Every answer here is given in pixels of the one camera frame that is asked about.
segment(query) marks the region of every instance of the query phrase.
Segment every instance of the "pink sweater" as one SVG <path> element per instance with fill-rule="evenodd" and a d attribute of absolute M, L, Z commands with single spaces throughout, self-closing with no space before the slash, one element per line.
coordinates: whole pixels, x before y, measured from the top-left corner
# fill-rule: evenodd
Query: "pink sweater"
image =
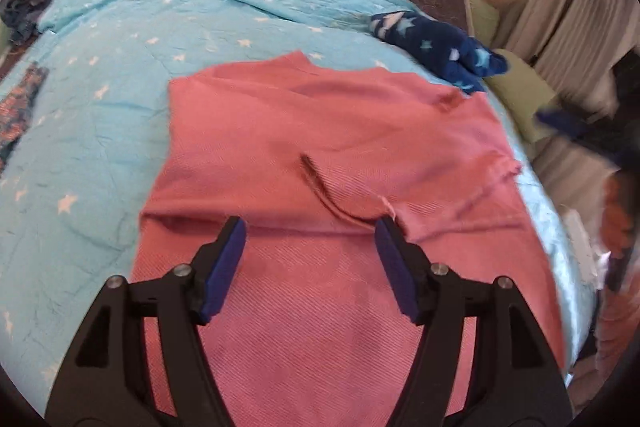
<path fill-rule="evenodd" d="M 134 278 L 189 262 L 225 217 L 247 244 L 200 334 L 239 427 L 383 426 L 420 337 L 402 316 L 372 224 L 394 215 L 432 262 L 518 284 L 563 365 L 556 286 L 486 96 L 412 73 L 318 68 L 301 52 L 172 80 L 168 159 L 141 217 Z M 464 402 L 465 328 L 449 411 Z M 157 330 L 156 400 L 172 404 Z"/>

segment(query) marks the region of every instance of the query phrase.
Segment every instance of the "light blue blanket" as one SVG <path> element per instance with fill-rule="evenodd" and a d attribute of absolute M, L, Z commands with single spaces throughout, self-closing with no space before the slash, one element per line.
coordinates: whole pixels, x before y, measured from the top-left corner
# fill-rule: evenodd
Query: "light blue blanket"
<path fill-rule="evenodd" d="M 0 180 L 0 363 L 44 412 L 68 343 L 104 280 L 128 275 L 138 213 L 168 147 L 167 83 L 206 66 L 301 49 L 341 70 L 373 66 L 442 83 L 367 33 L 373 13 L 405 0 L 55 0 L 44 32 L 0 86 L 37 60 L 50 70 L 32 129 Z M 589 326 L 582 285 L 558 215 L 513 126 L 492 98 L 558 284 L 570 359 Z"/>

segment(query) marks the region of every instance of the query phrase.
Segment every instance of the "screw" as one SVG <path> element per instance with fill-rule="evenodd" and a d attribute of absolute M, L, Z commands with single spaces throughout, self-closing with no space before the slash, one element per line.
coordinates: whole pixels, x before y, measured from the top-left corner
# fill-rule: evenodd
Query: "screw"
<path fill-rule="evenodd" d="M 444 263 L 433 263 L 431 265 L 431 271 L 434 275 L 446 275 L 449 273 L 449 267 Z"/>
<path fill-rule="evenodd" d="M 122 286 L 122 283 L 124 283 L 124 277 L 122 275 L 112 275 L 107 279 L 107 288 L 113 290 Z"/>
<path fill-rule="evenodd" d="M 191 266 L 188 264 L 178 264 L 178 266 L 174 267 L 174 275 L 178 277 L 187 277 L 191 273 Z"/>
<path fill-rule="evenodd" d="M 503 290 L 510 290 L 513 288 L 513 281 L 508 277 L 500 277 L 500 279 L 498 279 L 498 286 Z"/>

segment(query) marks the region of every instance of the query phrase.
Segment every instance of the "dark blue fabric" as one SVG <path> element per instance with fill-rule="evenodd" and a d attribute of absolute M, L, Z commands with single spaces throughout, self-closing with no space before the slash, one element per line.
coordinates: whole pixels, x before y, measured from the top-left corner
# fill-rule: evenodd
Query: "dark blue fabric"
<path fill-rule="evenodd" d="M 460 28 L 417 12 L 371 17 L 371 33 L 409 52 L 431 73 L 470 94 L 484 91 L 484 76 L 503 74 L 509 65 Z"/>

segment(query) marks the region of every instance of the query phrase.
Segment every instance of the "blue gripper pad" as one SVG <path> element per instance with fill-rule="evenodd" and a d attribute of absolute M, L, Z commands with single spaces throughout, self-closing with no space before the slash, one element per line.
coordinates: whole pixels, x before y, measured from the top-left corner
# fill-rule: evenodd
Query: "blue gripper pad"
<path fill-rule="evenodd" d="M 389 279 L 391 289 L 396 296 L 402 315 L 407 315 L 412 323 L 418 319 L 417 287 L 411 272 L 407 268 L 398 247 L 382 219 L 377 220 L 374 233 L 376 249 Z"/>
<path fill-rule="evenodd" d="M 245 241 L 246 225 L 242 219 L 238 219 L 205 282 L 204 304 L 198 312 L 204 323 L 208 323 L 211 317 L 220 313 L 242 256 Z"/>

